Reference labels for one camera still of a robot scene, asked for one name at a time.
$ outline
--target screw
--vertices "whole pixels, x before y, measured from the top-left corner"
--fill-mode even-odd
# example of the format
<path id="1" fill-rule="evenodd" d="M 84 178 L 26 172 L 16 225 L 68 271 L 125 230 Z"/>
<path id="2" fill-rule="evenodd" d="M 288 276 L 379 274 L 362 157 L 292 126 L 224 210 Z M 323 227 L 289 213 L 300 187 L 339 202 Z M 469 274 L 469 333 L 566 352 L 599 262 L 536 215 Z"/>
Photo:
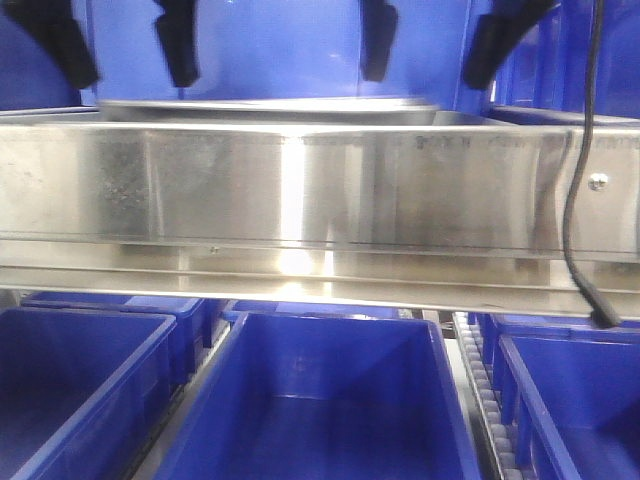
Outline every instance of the screw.
<path id="1" fill-rule="evenodd" d="M 594 192 L 601 192 L 609 183 L 609 177 L 605 173 L 593 173 L 589 177 L 589 188 Z"/>

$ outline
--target blue plastic bin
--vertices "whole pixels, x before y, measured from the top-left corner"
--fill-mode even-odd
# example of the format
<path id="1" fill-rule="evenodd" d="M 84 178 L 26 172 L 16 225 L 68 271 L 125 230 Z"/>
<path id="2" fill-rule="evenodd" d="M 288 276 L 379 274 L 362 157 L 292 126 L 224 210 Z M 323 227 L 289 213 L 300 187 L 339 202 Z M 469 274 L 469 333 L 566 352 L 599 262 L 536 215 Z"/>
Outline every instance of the blue plastic bin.
<path id="1" fill-rule="evenodd" d="M 156 479 L 480 479 L 439 327 L 244 314 Z"/>
<path id="2" fill-rule="evenodd" d="M 573 331 L 579 329 L 590 330 L 591 324 L 586 318 L 552 317 L 542 315 L 502 315 L 488 313 L 470 313 L 468 316 L 470 325 L 477 324 L 482 335 L 482 362 L 493 366 L 492 386 L 496 390 L 501 389 L 502 363 L 496 364 L 496 358 L 502 355 L 498 348 L 500 336 L 532 335 L 540 337 L 569 338 Z M 620 327 L 612 329 L 618 331 L 621 328 L 638 328 L 640 322 L 625 321 Z"/>
<path id="3" fill-rule="evenodd" d="M 198 298 L 109 295 L 99 293 L 38 292 L 22 301 L 25 307 L 79 308 L 118 312 L 173 315 L 177 328 L 169 338 L 171 373 L 174 384 L 189 381 L 211 347 L 218 322 L 216 300 Z"/>
<path id="4" fill-rule="evenodd" d="M 504 335 L 502 421 L 538 480 L 640 479 L 640 333 Z"/>
<path id="5" fill-rule="evenodd" d="M 116 479 L 170 399 L 164 315 L 0 314 L 0 478 Z"/>
<path id="6" fill-rule="evenodd" d="M 498 73 L 497 103 L 583 111 L 593 1 L 562 0 L 521 42 Z M 598 64 L 596 112 L 640 117 L 640 4 L 607 0 Z"/>
<path id="7" fill-rule="evenodd" d="M 372 307 L 367 305 L 238 300 L 229 303 L 227 309 L 236 312 L 291 313 L 306 316 L 331 315 L 339 317 L 400 318 L 400 313 L 397 308 Z"/>

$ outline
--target black cable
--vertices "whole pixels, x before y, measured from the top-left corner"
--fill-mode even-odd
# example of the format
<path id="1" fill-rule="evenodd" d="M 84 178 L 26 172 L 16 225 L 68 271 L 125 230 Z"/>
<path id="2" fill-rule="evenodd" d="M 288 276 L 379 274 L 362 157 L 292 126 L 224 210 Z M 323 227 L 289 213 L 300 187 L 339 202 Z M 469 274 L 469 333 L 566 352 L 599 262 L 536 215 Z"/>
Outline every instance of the black cable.
<path id="1" fill-rule="evenodd" d="M 591 151 L 591 141 L 593 139 L 593 123 L 595 115 L 595 95 L 596 95 L 596 70 L 600 43 L 602 39 L 602 25 L 604 23 L 604 3 L 605 0 L 595 0 L 593 5 L 593 20 L 591 22 L 591 41 L 589 44 L 589 54 L 587 57 L 587 70 L 585 74 L 585 108 L 584 108 L 584 133 L 580 156 L 576 164 L 576 169 L 571 180 L 571 187 L 567 195 L 562 217 L 562 251 L 564 259 L 571 273 L 580 294 L 593 308 L 591 321 L 598 328 L 611 328 L 621 323 L 620 317 L 613 306 L 607 301 L 600 291 L 582 274 L 576 265 L 573 257 L 571 225 L 573 212 L 575 209 L 576 197 L 582 184 L 589 153 Z"/>

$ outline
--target metal panel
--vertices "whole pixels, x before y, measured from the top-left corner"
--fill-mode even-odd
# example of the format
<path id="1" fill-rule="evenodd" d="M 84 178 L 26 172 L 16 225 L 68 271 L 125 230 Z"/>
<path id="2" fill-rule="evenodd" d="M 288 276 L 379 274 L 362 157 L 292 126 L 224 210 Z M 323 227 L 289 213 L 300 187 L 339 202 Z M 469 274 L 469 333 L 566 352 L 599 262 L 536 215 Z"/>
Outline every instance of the metal panel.
<path id="1" fill-rule="evenodd" d="M 560 255 L 580 131 L 0 126 L 0 285 L 586 312 Z M 575 245 L 640 312 L 640 140 L 596 130 Z"/>

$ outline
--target stainless steel edge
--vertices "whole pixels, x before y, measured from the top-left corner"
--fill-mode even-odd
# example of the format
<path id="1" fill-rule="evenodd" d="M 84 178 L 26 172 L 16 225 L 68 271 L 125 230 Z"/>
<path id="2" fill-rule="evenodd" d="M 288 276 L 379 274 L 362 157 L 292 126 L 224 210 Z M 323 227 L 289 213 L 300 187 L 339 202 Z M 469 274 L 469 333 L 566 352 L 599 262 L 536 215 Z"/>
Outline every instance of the stainless steel edge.
<path id="1" fill-rule="evenodd" d="M 394 98 L 270 101 L 123 101 L 100 103 L 117 122 L 273 122 L 356 125 L 431 125 L 437 108 Z"/>

